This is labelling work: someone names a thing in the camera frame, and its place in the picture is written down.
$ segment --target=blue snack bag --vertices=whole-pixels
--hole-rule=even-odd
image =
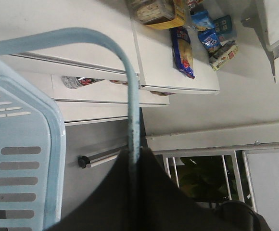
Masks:
[[[188,31],[182,26],[170,29],[174,59],[178,70],[194,79],[191,40]]]
[[[207,10],[191,15],[191,19],[192,19],[192,28],[196,31],[205,31],[208,29],[215,28],[215,24],[213,23],[212,19],[209,17],[209,13]]]
[[[200,42],[205,46],[209,55],[214,54],[218,49],[221,48],[221,43],[218,40],[216,31],[214,29],[206,30],[198,34]]]

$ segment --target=black knob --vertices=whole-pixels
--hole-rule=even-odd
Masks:
[[[77,163],[81,168],[86,168],[86,165],[90,163],[90,159],[83,155],[77,159]]]

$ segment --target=plastic container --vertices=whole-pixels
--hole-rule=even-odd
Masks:
[[[98,78],[85,78],[85,77],[74,77],[74,76],[62,76],[62,81],[66,87],[70,89],[80,88],[89,84],[100,82],[104,79]]]
[[[178,26],[183,26],[186,21],[186,16],[184,11],[186,4],[183,0],[173,0],[173,3],[175,8],[175,17],[173,20],[162,22],[162,23],[154,23],[154,24],[149,23],[146,24],[146,26],[158,30],[165,30],[165,29],[170,29]]]
[[[143,24],[163,23],[175,18],[173,0],[132,0],[131,7]]]
[[[126,68],[129,169],[136,172],[140,155],[138,78],[112,39],[88,28],[66,28],[0,41],[0,55],[81,42],[111,50]],[[41,231],[60,220],[65,150],[66,132],[58,105],[0,61],[0,230]],[[132,187],[135,176],[130,179]]]
[[[66,132],[53,99],[0,61],[0,230],[60,219]]]

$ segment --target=yellow label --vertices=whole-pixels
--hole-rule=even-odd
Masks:
[[[175,7],[175,18],[171,21],[164,23],[157,23],[146,25],[154,29],[165,30],[173,27],[183,26],[185,23],[185,14],[184,14],[184,0],[173,0]]]

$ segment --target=packaged food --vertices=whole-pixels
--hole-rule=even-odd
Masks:
[[[237,33],[233,28],[230,15],[215,19],[213,23],[215,24],[216,35],[220,42],[236,39]]]
[[[174,59],[178,70],[194,79],[191,40],[188,31],[182,26],[170,29]]]
[[[111,83],[115,83],[115,84],[125,84],[128,83],[128,81],[121,81],[121,80],[110,80]]]
[[[172,0],[172,2],[174,4],[174,11],[175,11],[175,16],[173,20],[169,20],[167,22],[162,22],[162,23],[149,22],[148,24],[145,25],[158,30],[165,30],[165,29],[170,29],[170,28],[184,25],[186,21],[186,16],[184,14],[185,1]]]
[[[62,76],[62,81],[66,87],[70,89],[80,88],[89,84],[103,81],[104,79],[98,78],[86,78],[86,77],[74,77],[74,76]]]
[[[143,0],[135,10],[135,15],[143,24],[163,23],[175,18],[173,0]]]
[[[191,16],[192,27],[196,31],[205,31],[207,29],[213,29],[215,27],[212,19],[209,17],[207,10],[197,12]]]
[[[122,85],[125,85],[125,86],[128,85],[128,81],[110,80],[110,82],[111,82],[111,83],[114,83],[114,84],[122,84]]]
[[[231,60],[238,52],[236,41],[227,42],[212,57],[210,57],[210,65],[214,70],[220,69],[224,64]]]
[[[158,96],[168,96],[168,95],[173,95],[175,93],[170,93],[170,92],[160,92],[160,91],[150,91],[152,94],[158,95]]]
[[[221,43],[214,29],[206,30],[198,34],[198,38],[210,55],[214,54],[221,47]]]
[[[191,10],[202,2],[203,2],[203,0],[187,0],[187,5],[188,5],[189,9]]]

